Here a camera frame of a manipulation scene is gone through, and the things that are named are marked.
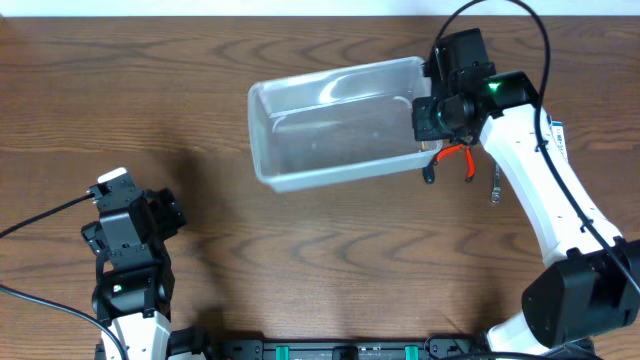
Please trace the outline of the white blue cardboard box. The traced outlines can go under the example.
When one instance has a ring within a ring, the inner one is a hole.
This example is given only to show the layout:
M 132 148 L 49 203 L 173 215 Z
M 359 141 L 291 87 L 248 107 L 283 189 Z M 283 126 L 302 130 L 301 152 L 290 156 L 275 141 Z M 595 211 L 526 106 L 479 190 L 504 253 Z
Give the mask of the white blue cardboard box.
M 561 121 L 553 120 L 551 116 L 547 116 L 547 122 L 559 152 L 563 155 L 565 160 L 568 160 L 563 123 Z

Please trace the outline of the clear plastic container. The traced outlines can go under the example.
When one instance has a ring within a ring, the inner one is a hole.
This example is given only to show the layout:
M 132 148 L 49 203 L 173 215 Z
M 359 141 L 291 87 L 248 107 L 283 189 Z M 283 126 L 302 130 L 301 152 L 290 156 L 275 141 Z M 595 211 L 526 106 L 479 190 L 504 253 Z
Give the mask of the clear plastic container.
M 254 84 L 257 179 L 285 193 L 426 167 L 442 143 L 414 137 L 412 103 L 431 90 L 423 63 L 413 56 Z

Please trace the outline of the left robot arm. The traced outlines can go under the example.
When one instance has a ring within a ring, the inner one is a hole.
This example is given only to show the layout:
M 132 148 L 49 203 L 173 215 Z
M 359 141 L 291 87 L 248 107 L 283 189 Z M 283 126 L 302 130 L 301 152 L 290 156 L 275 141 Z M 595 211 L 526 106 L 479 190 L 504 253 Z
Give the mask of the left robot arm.
M 165 241 L 186 224 L 172 192 L 143 190 L 124 168 L 89 188 L 99 219 L 81 229 L 96 256 L 92 307 L 107 359 L 165 359 L 175 277 Z

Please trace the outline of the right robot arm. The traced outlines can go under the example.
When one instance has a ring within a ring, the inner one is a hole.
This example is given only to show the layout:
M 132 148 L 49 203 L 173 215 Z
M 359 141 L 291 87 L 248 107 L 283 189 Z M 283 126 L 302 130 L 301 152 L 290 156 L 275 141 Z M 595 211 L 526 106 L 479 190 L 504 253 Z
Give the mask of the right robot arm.
M 639 313 L 639 245 L 597 208 L 572 170 L 520 71 L 498 73 L 477 29 L 438 39 L 412 104 L 419 141 L 481 145 L 510 182 L 536 235 L 543 273 L 521 310 L 489 329 L 493 354 L 566 355 L 583 339 L 631 325 Z

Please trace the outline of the black yellow screwdriver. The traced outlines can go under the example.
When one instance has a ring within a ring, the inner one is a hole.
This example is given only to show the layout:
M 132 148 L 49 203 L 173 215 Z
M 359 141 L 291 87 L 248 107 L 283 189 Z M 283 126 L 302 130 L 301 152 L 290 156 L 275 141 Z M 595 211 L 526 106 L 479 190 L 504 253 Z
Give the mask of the black yellow screwdriver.
M 422 176 L 424 179 L 424 182 L 426 184 L 433 184 L 435 182 L 435 166 L 436 166 L 437 160 L 436 160 L 436 155 L 433 155 L 428 163 L 427 166 L 422 168 Z

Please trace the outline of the orange handled pliers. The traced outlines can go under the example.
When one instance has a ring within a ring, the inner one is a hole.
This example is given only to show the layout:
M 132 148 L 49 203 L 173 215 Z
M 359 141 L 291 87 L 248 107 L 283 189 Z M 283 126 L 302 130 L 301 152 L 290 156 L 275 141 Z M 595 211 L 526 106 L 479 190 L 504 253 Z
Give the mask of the orange handled pliers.
M 444 158 L 453 155 L 457 151 L 464 151 L 467 165 L 465 181 L 472 182 L 475 177 L 476 167 L 472 155 L 472 147 L 470 145 L 458 144 L 446 147 L 435 155 L 435 158 L 432 160 L 432 164 L 434 166 L 438 165 Z

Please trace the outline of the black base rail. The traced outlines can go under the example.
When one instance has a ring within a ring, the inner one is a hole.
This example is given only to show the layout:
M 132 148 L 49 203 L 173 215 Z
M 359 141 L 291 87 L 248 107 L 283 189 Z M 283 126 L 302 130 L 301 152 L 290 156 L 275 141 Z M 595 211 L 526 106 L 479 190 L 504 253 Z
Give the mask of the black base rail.
M 467 335 L 437 334 L 425 340 L 276 341 L 216 340 L 190 328 L 173 333 L 169 360 L 473 360 L 532 359 L 532 354 L 492 351 L 486 342 Z

